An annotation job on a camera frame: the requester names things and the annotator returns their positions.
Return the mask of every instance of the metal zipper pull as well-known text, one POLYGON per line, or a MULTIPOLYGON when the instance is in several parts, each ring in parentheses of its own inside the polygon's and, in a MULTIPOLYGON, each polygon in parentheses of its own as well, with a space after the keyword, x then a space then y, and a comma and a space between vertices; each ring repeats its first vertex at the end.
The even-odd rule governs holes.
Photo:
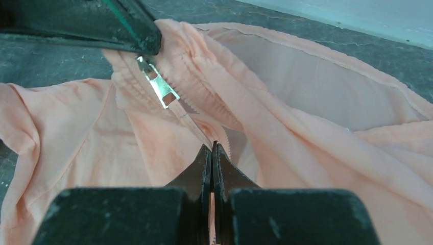
POLYGON ((169 107, 169 104, 174 100, 180 100, 180 96, 174 89, 164 80, 153 64, 146 61, 144 56, 137 56, 138 67, 152 85, 153 90, 158 96, 164 109, 169 107), (156 77, 151 79, 150 73, 154 72, 156 77))

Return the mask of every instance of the zipper pull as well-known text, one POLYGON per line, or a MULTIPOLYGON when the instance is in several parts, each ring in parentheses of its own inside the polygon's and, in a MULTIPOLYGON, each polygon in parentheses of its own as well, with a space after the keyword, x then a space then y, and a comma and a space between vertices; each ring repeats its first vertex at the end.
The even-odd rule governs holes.
POLYGON ((145 75, 147 80, 152 85, 153 90, 158 96, 164 109, 169 107, 169 104, 174 100, 180 100, 180 96, 174 91, 174 89, 164 80, 164 78, 159 74, 158 70, 153 64, 148 63, 144 56, 137 56, 138 67, 141 72, 145 75))

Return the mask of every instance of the peach fabric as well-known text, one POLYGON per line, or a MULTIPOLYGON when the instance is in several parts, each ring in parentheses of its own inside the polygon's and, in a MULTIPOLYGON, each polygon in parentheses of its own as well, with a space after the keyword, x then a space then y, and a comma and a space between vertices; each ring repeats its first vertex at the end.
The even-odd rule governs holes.
MULTIPOLYGON (((383 244, 433 244, 432 104, 355 58, 288 34, 157 24, 158 70, 250 178, 352 190, 383 244)), ((0 244, 30 244, 65 188, 162 186, 196 156, 201 141, 163 110, 135 55, 104 54, 111 80, 0 84, 0 138, 19 154, 0 244)))

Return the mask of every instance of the fabric seam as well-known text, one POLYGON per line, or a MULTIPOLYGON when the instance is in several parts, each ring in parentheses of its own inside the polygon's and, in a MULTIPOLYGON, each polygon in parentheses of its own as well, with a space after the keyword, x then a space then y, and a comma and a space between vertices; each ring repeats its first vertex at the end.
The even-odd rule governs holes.
MULTIPOLYGON (((197 27, 197 26, 194 26, 195 28, 197 28, 197 29, 199 29, 199 30, 202 30, 202 31, 207 31, 207 30, 209 30, 209 29, 204 29, 204 28, 201 28, 201 27, 197 27)), ((348 65, 345 65, 345 64, 342 64, 342 63, 340 63, 340 62, 338 62, 338 61, 336 61, 336 60, 334 60, 334 59, 331 59, 331 58, 328 58, 328 57, 324 57, 324 56, 322 56, 322 55, 319 55, 319 54, 316 54, 316 53, 313 53, 313 52, 309 52, 309 51, 307 51, 307 50, 305 50, 305 49, 303 49, 303 48, 300 48, 300 47, 296 47, 296 46, 293 46, 293 45, 289 45, 289 44, 286 44, 286 43, 282 43, 282 42, 280 42, 280 41, 278 41, 278 40, 275 40, 274 38, 272 38, 272 37, 264 37, 264 36, 261 36, 261 35, 259 35, 259 34, 257 34, 257 33, 255 33, 255 32, 253 32, 253 31, 244 31, 244 30, 240 30, 240 29, 238 29, 238 28, 227 28, 227 27, 221 27, 222 29, 225 29, 225 30, 237 30, 237 31, 239 31, 239 32, 241 32, 242 34, 244 34, 244 35, 255 35, 255 36, 258 36, 258 37, 261 37, 261 38, 264 38, 264 39, 266 39, 266 40, 268 40, 268 41, 270 41, 270 42, 273 42, 273 43, 275 43, 275 44, 279 44, 279 45, 283 45, 283 46, 286 46, 286 47, 290 47, 290 48, 293 48, 293 49, 296 49, 296 50, 299 50, 299 51, 302 51, 302 52, 304 52, 304 53, 307 53, 307 54, 309 54, 309 55, 313 55, 313 56, 316 56, 316 57, 318 57, 318 58, 321 58, 321 59, 323 59, 323 60, 327 60, 327 61, 330 61, 330 62, 332 62, 333 64, 336 64, 336 65, 338 65, 338 66, 341 66, 341 67, 343 67, 343 68, 346 68, 346 69, 349 69, 349 70, 351 70, 351 71, 354 71, 354 72, 356 72, 356 73, 358 73, 358 74, 360 74, 360 75, 362 75, 362 76, 364 76, 364 77, 367 77, 367 78, 369 78, 369 79, 371 79, 372 81, 374 81, 374 82, 376 82, 376 83, 378 83, 378 84, 380 84, 380 85, 383 85, 383 86, 388 86, 388 87, 392 87, 392 88, 396 88, 396 89, 398 89, 402 94, 403 94, 403 96, 404 96, 404 98, 406 99, 406 101, 412 106, 412 108, 414 108, 416 111, 418 111, 421 115, 423 115, 424 117, 426 117, 426 118, 428 118, 429 120, 431 120, 432 119, 432 116, 431 115, 428 115, 428 113, 426 113, 424 110, 422 110, 421 108, 419 108, 410 98, 409 98, 409 96, 408 96, 408 94, 407 94, 407 92, 406 91, 404 91, 399 85, 397 85, 397 84, 388 84, 388 83, 385 83, 385 82, 383 82, 383 81, 380 81, 378 78, 376 78, 376 77, 371 77, 371 76, 369 76, 368 74, 365 74, 364 72, 362 72, 362 71, 360 71, 360 70, 358 70, 358 69, 356 69, 356 68, 354 68, 354 67, 352 67, 352 66, 348 66, 348 65)), ((316 43, 316 42, 313 42, 313 41, 310 41, 310 40, 308 40, 309 42, 312 42, 312 43, 314 43, 315 45, 320 45, 320 46, 323 46, 323 45, 321 45, 321 44, 318 44, 318 43, 316 43)), ((390 76, 391 78, 393 78, 393 79, 396 79, 395 77, 393 77, 393 76, 391 76, 391 75, 389 75, 389 74, 386 74, 387 76, 390 76)))
MULTIPOLYGON (((104 112, 104 110, 105 110, 105 108, 106 108, 106 106, 107 106, 108 98, 109 98, 109 95, 110 95, 110 93, 111 93, 111 90, 112 90, 113 86, 114 86, 114 85, 111 83, 110 88, 108 89, 107 95, 106 95, 106 97, 104 98, 104 105, 103 105, 102 109, 100 110, 98 116, 96 117, 96 120, 92 123, 91 127, 87 130, 87 132, 86 132, 86 136, 83 138, 80 147, 78 147, 78 149, 77 149, 76 153, 74 154, 74 156, 71 157, 71 160, 70 160, 69 163, 67 164, 67 167, 66 167, 65 170, 62 172, 61 176, 58 178, 57 181, 55 181, 55 182, 51 185, 51 187, 50 187, 48 190, 44 191, 42 194, 40 194, 38 197, 36 197, 34 200, 32 200, 32 201, 30 202, 30 204, 26 207, 27 210, 29 210, 29 209, 31 208, 31 206, 32 206, 32 205, 33 205, 33 204, 34 204, 38 199, 40 199, 42 196, 44 196, 45 194, 47 194, 48 192, 50 192, 50 191, 51 191, 51 190, 52 190, 52 189, 57 185, 57 183, 59 183, 59 181, 63 178, 63 176, 65 175, 65 173, 67 172, 67 170, 70 168, 72 162, 76 159, 76 157, 78 156, 78 154, 80 153, 80 151, 81 151, 81 149, 82 149, 82 147, 83 147, 83 145, 84 145, 84 142, 85 142, 86 139, 88 138, 90 129, 92 129, 93 126, 94 126, 94 125, 99 121, 99 119, 101 118, 101 115, 102 115, 102 113, 104 112)), ((1 225, 0 225, 0 228, 5 228, 5 229, 14 229, 14 228, 20 226, 22 223, 24 223, 24 222, 25 222, 25 221, 30 217, 30 215, 31 215, 30 212, 27 212, 27 213, 28 213, 28 214, 27 214, 24 218, 20 219, 20 221, 19 221, 15 226, 10 226, 10 227, 8 227, 8 226, 1 226, 1 225)))

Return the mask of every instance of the gray stone surface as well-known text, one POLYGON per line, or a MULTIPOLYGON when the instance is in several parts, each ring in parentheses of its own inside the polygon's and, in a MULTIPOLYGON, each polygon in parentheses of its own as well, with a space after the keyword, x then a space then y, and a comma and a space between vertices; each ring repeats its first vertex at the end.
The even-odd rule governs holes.
MULTIPOLYGON (((191 23, 240 22, 309 39, 391 74, 433 102, 433 51, 343 30, 235 0, 146 0, 157 18, 191 23)), ((99 50, 0 41, 0 81, 50 86, 87 77, 110 78, 99 50)), ((0 145, 0 201, 13 177, 16 154, 0 145)))

